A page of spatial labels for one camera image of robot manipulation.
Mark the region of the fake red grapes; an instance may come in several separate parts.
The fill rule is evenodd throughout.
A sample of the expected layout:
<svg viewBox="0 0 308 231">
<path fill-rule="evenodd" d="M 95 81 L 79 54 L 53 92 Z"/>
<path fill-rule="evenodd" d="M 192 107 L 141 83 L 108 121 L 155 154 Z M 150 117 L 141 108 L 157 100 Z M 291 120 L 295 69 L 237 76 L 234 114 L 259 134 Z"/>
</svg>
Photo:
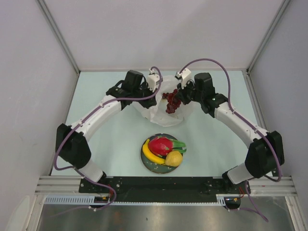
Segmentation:
<svg viewBox="0 0 308 231">
<path fill-rule="evenodd" d="M 172 92 L 167 92 L 162 94 L 162 99 L 167 100 L 166 113 L 173 114 L 180 107 L 181 100 L 176 98 L 178 93 L 177 89 L 174 89 Z"/>
</svg>

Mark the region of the white plastic bag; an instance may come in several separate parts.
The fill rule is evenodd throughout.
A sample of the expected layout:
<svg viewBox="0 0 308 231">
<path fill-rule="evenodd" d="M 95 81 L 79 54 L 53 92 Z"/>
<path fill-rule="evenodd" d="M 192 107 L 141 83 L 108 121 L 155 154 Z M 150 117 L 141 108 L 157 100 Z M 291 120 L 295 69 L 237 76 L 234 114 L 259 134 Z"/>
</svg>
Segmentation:
<svg viewBox="0 0 308 231">
<path fill-rule="evenodd" d="M 163 127 L 170 127 L 180 124 L 187 119 L 195 108 L 194 102 L 187 105 L 181 103 L 173 113 L 167 112 L 167 99 L 163 98 L 164 93 L 172 93 L 180 83 L 174 76 L 163 76 L 162 86 L 156 94 L 156 105 L 149 109 L 143 108 L 138 102 L 133 102 L 132 105 L 141 113 L 143 117 L 150 122 Z"/>
</svg>

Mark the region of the fake yellow banana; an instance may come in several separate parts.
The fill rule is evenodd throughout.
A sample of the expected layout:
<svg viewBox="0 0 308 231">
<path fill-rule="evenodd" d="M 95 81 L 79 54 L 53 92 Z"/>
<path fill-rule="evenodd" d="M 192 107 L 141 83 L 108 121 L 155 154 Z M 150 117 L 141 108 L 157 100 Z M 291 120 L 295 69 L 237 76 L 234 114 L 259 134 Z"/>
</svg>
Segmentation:
<svg viewBox="0 0 308 231">
<path fill-rule="evenodd" d="M 156 164 L 159 164 L 159 165 L 164 165 L 165 164 L 165 159 L 161 158 L 161 157 L 158 157 L 156 156 L 155 154 L 153 154 L 149 147 L 148 147 L 148 144 L 150 142 L 150 139 L 147 139 L 145 141 L 145 143 L 143 144 L 142 146 L 142 151 L 143 151 L 143 154 L 147 157 L 147 159 L 149 159 L 150 161 L 156 163 Z"/>
</svg>

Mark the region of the fake watermelon slice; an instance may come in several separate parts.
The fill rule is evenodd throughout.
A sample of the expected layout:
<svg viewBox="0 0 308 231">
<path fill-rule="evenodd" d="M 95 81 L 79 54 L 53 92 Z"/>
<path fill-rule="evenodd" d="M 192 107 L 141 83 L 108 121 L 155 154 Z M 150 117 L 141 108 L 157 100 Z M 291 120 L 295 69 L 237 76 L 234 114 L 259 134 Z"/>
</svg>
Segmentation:
<svg viewBox="0 0 308 231">
<path fill-rule="evenodd" d="M 179 140 L 157 136 L 148 143 L 149 150 L 159 157 L 167 156 L 172 151 L 179 151 L 181 154 L 187 151 L 186 144 Z"/>
</svg>

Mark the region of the fake yellow lemon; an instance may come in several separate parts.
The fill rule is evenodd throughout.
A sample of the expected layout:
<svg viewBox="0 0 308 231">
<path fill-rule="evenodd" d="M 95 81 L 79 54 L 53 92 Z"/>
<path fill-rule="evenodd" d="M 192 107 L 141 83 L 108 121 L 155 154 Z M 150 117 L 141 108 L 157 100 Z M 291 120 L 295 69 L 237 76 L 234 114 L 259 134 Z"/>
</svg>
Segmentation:
<svg viewBox="0 0 308 231">
<path fill-rule="evenodd" d="M 178 167 L 183 160 L 183 156 L 179 151 L 169 152 L 165 159 L 167 166 Z"/>
</svg>

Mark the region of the blue ceramic plate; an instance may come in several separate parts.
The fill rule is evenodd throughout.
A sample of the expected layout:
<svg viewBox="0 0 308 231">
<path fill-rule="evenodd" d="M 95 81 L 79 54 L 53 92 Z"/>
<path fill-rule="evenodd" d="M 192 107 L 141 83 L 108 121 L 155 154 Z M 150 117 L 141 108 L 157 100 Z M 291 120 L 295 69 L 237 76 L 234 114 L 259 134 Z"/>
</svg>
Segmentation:
<svg viewBox="0 0 308 231">
<path fill-rule="evenodd" d="M 157 136 L 163 136 L 163 137 L 167 137 L 167 138 L 170 138 L 170 139 L 175 139 L 175 137 L 171 136 L 171 135 L 168 135 L 168 134 L 164 134 L 164 133 L 160 133 L 160 134 L 155 134 L 151 137 L 149 137 L 148 139 L 152 140 L 154 139 L 155 137 Z M 147 159 L 147 157 L 143 154 L 143 151 L 142 151 L 142 147 L 141 147 L 141 161 L 143 162 L 144 166 L 150 170 L 151 172 L 153 173 L 156 173 L 156 174 L 166 174 L 166 173 L 170 173 L 171 171 L 175 170 L 177 167 L 172 167 L 172 166 L 167 166 L 166 164 L 164 165 L 159 165 L 159 164 L 156 164 L 152 161 L 150 161 L 149 159 Z"/>
</svg>

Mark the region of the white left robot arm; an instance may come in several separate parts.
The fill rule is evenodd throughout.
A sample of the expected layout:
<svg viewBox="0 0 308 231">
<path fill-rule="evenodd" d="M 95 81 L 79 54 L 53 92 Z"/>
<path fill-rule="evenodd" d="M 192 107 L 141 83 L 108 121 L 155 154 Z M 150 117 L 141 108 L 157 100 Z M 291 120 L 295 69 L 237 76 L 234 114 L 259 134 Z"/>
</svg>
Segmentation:
<svg viewBox="0 0 308 231">
<path fill-rule="evenodd" d="M 148 77 L 129 70 L 125 79 L 112 86 L 92 111 L 69 126 L 61 124 L 57 128 L 54 161 L 61 157 L 69 163 L 68 169 L 87 179 L 95 192 L 102 192 L 106 188 L 106 174 L 92 161 L 88 142 L 104 122 L 132 102 L 145 108 L 155 106 L 162 81 L 156 66 L 150 68 Z"/>
</svg>

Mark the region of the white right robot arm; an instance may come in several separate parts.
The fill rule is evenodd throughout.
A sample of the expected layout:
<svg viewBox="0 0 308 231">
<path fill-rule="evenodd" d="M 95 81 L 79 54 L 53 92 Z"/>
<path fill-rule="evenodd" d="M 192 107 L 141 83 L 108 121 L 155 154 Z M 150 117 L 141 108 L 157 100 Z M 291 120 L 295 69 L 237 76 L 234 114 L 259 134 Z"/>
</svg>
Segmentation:
<svg viewBox="0 0 308 231">
<path fill-rule="evenodd" d="M 238 113 L 226 96 L 216 93 L 209 73 L 199 73 L 192 78 L 190 70 L 185 69 L 175 77 L 180 81 L 176 97 L 183 104 L 199 103 L 205 114 L 225 124 L 248 148 L 245 161 L 222 175 L 225 192 L 233 193 L 239 188 L 239 183 L 265 177 L 273 170 L 278 171 L 279 178 L 282 177 L 284 151 L 280 133 L 268 132 Z"/>
</svg>

